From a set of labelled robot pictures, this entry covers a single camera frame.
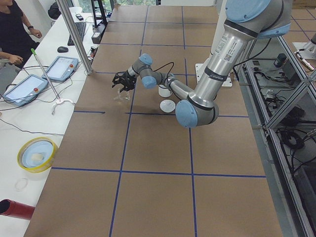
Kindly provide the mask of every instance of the red cylinder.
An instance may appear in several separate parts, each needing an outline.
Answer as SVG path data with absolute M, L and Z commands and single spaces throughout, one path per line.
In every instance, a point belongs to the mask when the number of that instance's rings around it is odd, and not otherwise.
M 35 207 L 17 201 L 4 199 L 0 201 L 0 215 L 30 220 Z

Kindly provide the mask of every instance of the computer mouse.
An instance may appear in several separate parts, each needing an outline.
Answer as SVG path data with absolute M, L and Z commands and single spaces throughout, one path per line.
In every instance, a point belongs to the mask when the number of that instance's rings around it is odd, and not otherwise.
M 58 49 L 57 49 L 57 52 L 59 52 L 59 53 L 66 53 L 66 52 L 68 52 L 68 51 L 69 51 L 68 48 L 65 47 L 65 46 L 60 46 L 60 47 L 58 47 Z

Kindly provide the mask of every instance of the robotic arm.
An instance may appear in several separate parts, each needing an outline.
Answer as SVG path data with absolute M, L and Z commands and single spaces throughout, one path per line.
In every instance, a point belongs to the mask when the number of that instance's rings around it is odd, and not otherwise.
M 181 101 L 176 106 L 178 122 L 184 127 L 213 123 L 219 109 L 214 98 L 250 40 L 282 36 L 289 31 L 293 0 L 228 0 L 224 34 L 204 73 L 193 90 L 168 73 L 153 72 L 148 54 L 138 60 L 113 83 L 123 90 L 134 89 L 139 75 L 146 88 L 164 85 Z

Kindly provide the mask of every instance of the white desk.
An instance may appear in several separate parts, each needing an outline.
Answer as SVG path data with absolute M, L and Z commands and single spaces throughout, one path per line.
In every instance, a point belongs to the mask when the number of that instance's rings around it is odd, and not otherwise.
M 89 17 L 91 14 L 83 13 L 82 16 L 85 21 L 92 22 L 93 18 Z M 87 24 L 86 34 L 84 36 L 83 45 L 86 53 L 89 52 L 90 47 L 97 47 L 92 43 L 92 24 Z M 79 58 L 75 46 L 67 46 L 68 42 L 68 29 L 62 17 L 55 22 L 53 27 L 47 33 L 42 40 L 36 53 L 44 66 L 49 66 L 58 55 Z M 59 46 L 67 46 L 69 52 L 58 53 L 57 48 Z M 25 67 L 38 65 L 35 57 L 32 55 Z M 40 68 L 29 69 L 29 74 L 42 75 Z M 18 83 L 27 76 L 25 71 L 21 71 L 13 83 Z M 73 84 L 65 89 L 61 94 L 61 98 L 71 99 L 74 102 L 78 100 L 83 84 L 86 79 L 86 73 L 84 67 L 81 64 L 77 71 L 71 77 Z M 63 84 L 56 86 L 57 92 L 71 84 L 71 80 L 67 80 Z M 55 98 L 55 94 L 50 89 L 38 96 L 38 99 L 44 101 L 52 101 Z M 62 105 L 58 105 L 55 109 L 55 115 L 51 114 L 52 105 L 55 102 L 45 103 L 42 101 L 33 101 L 32 103 L 22 107 L 9 111 L 3 111 L 2 120 L 12 123 L 22 130 L 40 131 L 46 133 L 58 133 L 64 134 L 68 126 L 69 120 L 72 116 L 74 106 L 66 102 Z M 1 99 L 0 110 L 14 108 L 13 105 L 3 102 Z M 42 173 L 33 174 L 29 173 L 17 164 L 17 154 L 21 147 L 29 140 L 44 136 L 52 139 L 58 146 L 62 141 L 62 136 L 55 135 L 42 135 L 42 134 L 30 134 L 27 132 L 21 132 L 18 129 L 7 125 L 0 121 L 0 150 L 1 150 L 1 168 L 0 168 L 0 200 L 12 199 L 21 203 L 36 206 L 40 197 L 41 191 L 49 174 L 49 170 Z M 18 192 L 15 189 L 16 182 L 21 178 L 28 179 L 27 187 Z M 21 220 L 17 218 L 0 216 L 0 236 L 1 237 L 22 237 L 29 224 L 27 220 Z

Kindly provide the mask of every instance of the black shirt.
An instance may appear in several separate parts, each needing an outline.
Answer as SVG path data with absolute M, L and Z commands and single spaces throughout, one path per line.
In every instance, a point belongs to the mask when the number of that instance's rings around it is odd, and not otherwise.
M 13 0 L 11 13 L 0 12 L 0 48 L 3 52 L 23 57 L 36 44 L 23 27 L 22 10 Z

